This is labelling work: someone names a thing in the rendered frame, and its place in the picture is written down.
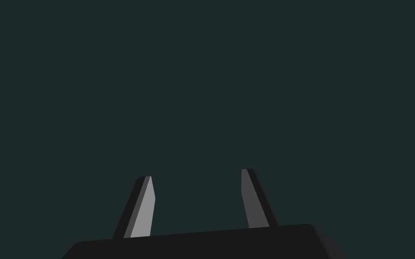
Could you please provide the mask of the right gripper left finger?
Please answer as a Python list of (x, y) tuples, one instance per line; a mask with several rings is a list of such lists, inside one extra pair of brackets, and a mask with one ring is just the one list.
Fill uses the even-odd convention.
[(155, 201), (152, 177), (139, 177), (127, 200), (112, 239), (150, 236)]

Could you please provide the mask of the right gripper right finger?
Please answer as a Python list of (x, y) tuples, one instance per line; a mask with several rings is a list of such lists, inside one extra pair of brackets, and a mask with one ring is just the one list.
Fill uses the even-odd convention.
[(279, 225), (254, 169), (241, 170), (241, 195), (249, 228)]

